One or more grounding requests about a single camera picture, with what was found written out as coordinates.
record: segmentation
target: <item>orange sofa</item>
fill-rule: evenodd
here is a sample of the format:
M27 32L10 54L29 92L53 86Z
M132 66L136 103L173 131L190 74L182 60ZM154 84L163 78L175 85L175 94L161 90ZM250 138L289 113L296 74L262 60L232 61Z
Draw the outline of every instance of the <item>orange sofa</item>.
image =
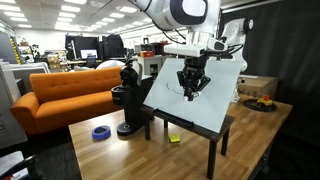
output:
M68 73L31 74L33 92L11 107L27 134L41 134L122 109L111 88L121 84L120 67Z

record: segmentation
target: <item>yellow sponge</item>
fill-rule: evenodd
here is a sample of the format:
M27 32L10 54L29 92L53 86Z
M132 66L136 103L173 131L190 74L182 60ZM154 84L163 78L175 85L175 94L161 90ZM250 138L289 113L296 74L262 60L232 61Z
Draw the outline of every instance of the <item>yellow sponge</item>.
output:
M180 137L177 134L170 134L169 140L170 142L180 142Z

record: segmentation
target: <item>sofa cushion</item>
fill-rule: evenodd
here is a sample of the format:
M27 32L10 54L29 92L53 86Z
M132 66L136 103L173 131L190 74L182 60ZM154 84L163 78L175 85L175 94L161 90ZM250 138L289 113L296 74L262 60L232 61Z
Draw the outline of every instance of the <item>sofa cushion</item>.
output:
M109 91L121 84L120 69L120 67L112 67L72 73L31 74L30 82L39 103L42 104Z
M122 108L113 104L111 91L82 95L43 103L35 115L35 124L41 133Z

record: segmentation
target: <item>office chair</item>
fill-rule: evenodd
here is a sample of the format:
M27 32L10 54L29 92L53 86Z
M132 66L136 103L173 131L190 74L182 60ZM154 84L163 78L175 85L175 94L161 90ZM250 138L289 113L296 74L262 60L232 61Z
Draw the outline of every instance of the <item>office chair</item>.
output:
M6 169L3 171L3 167L1 169L0 179L11 179L11 177L14 177L14 179L21 179L21 180L41 180L42 174L38 173L35 169L35 162L36 162L36 156L30 156L28 158L23 158L21 151L16 151L14 153L11 153L5 157L0 158L1 165L11 165L9 169Z
M87 62L85 64L86 67L88 68L95 68L96 64L96 56L95 55L88 55L87 57Z

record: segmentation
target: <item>floor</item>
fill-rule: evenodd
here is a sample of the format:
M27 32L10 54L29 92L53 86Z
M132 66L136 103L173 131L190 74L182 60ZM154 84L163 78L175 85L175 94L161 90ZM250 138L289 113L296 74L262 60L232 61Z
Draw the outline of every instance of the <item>floor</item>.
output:
M43 174L43 179L81 179L67 128L30 137L26 143L0 149L0 157L17 150L21 150L25 157L36 154L36 169ZM271 150L270 171L267 174L260 172L256 180L320 179L319 162L319 146L278 134Z

